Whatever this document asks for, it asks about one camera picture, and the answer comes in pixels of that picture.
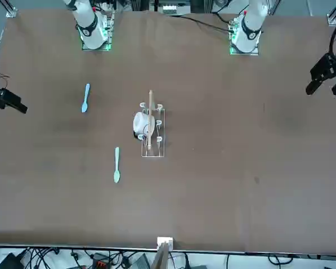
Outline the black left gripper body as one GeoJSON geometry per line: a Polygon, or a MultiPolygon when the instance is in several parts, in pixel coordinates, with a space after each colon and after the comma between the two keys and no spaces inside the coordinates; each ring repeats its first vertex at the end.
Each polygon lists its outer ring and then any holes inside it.
{"type": "Polygon", "coordinates": [[[325,53],[310,70],[313,81],[325,81],[336,77],[336,58],[325,53]]]}

